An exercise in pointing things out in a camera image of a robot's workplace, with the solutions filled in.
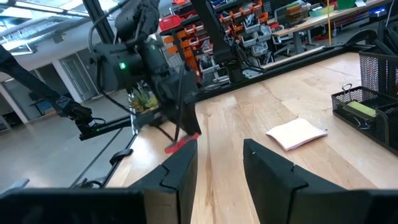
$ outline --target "wooden table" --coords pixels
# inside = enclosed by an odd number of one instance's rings
[[[192,223],[259,223],[244,177],[243,140],[253,138],[347,189],[398,188],[398,157],[333,116],[331,94],[360,84],[359,56],[347,53],[225,93],[197,104],[198,178]],[[297,117],[325,128],[328,136],[285,152],[266,131]],[[165,129],[172,133],[174,125]],[[110,180],[127,187],[168,155],[158,130],[145,127]]]
[[[366,11],[371,7],[376,7],[376,6],[380,6],[382,4],[386,4],[389,1],[390,0],[367,0],[365,6],[354,7],[354,8],[345,9],[345,10],[336,10],[336,11],[331,12],[330,20],[333,21],[336,19],[341,19],[342,17],[357,14],[357,13]],[[328,15],[309,17],[305,22],[303,22],[295,27],[292,27],[289,29],[282,29],[280,31],[272,33],[272,35],[275,37],[282,37],[282,36],[285,36],[288,34],[293,34],[293,41],[294,41],[294,46],[295,46],[296,52],[298,54],[300,54],[303,52],[303,47],[302,47],[302,41],[301,41],[299,32],[311,29],[312,27],[316,27],[321,24],[325,24],[327,22],[328,22]]]

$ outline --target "green light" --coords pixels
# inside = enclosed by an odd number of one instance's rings
[[[124,63],[124,62],[119,63],[119,66],[120,66],[120,69],[125,69],[127,67],[126,63]]]

